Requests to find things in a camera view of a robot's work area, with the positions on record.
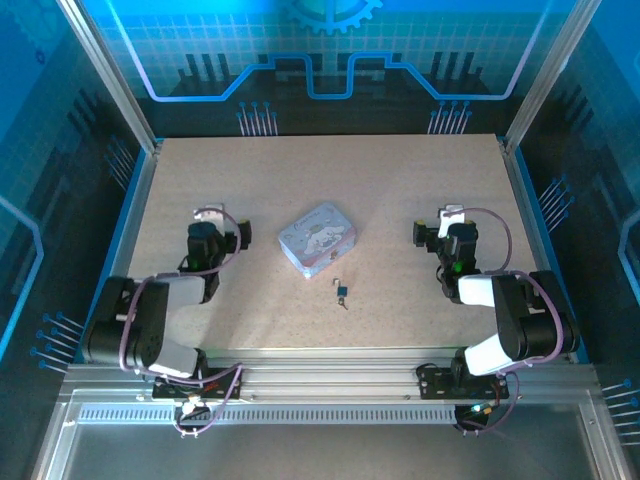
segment metal base plate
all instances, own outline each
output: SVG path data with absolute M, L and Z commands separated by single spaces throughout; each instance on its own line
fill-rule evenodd
M 509 398 L 506 382 L 500 386 L 495 376 L 470 377 L 456 388 L 449 368 L 418 368 L 417 374 L 422 400 L 495 400 L 496 388 L 500 399 Z
M 207 375 L 215 375 L 217 373 L 225 370 L 224 368 L 210 368 Z M 231 385 L 231 381 L 233 380 L 234 372 L 225 375 L 220 378 L 212 385 L 210 389 L 199 393 L 202 398 L 208 399 L 222 399 L 224 398 L 229 386 Z M 232 399 L 240 398 L 240 386 L 242 385 L 242 373 L 240 373 L 240 377 L 236 386 L 233 388 L 233 392 L 231 393 Z M 175 385 L 175 384 L 167 384 L 164 382 L 156 382 L 153 386 L 153 393 L 151 394 L 154 400 L 182 400 L 186 399 L 187 396 L 194 392 L 201 392 L 203 387 L 200 385 Z

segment wooden table surface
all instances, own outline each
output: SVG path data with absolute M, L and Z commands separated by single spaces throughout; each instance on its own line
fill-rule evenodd
M 324 201 L 357 229 L 355 248 L 306 280 L 278 233 Z M 129 274 L 175 270 L 197 207 L 223 202 L 248 218 L 253 243 L 220 274 L 213 300 L 186 307 L 167 334 L 213 348 L 457 346 L 496 332 L 494 311 L 454 305 L 436 281 L 435 254 L 411 243 L 413 221 L 437 224 L 445 203 L 486 207 L 510 225 L 511 266 L 533 270 L 493 135 L 168 139 L 158 161 Z M 500 224 L 482 214 L 478 267 L 506 255 Z M 349 287 L 344 310 L 332 279 Z

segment blue circuit pattern backdrop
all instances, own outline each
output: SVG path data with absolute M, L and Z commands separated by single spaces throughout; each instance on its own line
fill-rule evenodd
M 640 380 L 639 23 L 640 4 L 602 2 L 522 144 L 543 214 L 564 208 L 553 179 L 571 187 L 549 240 L 605 384 Z
M 241 101 L 277 106 L 280 134 L 430 133 L 441 101 L 474 103 L 473 117 L 463 118 L 467 132 L 501 133 L 573 5 L 85 3 L 163 136 L 241 135 Z
M 23 479 L 140 147 L 55 1 L 0 0 L 0 44 L 0 478 Z

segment ventilation grille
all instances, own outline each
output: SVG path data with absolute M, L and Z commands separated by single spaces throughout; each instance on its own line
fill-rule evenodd
M 79 423 L 112 424 L 166 424 L 173 420 L 173 405 L 105 405 L 84 404 L 80 411 Z
M 223 425 L 407 425 L 456 423 L 454 406 L 356 406 L 356 405 L 231 405 L 218 419 Z M 80 413 L 82 423 L 166 424 L 175 415 L 173 405 L 91 405 Z M 184 423 L 200 425 L 209 414 Z

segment tin lid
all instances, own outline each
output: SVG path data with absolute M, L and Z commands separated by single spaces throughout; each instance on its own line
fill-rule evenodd
M 351 222 L 326 202 L 289 225 L 278 238 L 302 265 L 310 267 L 354 235 Z

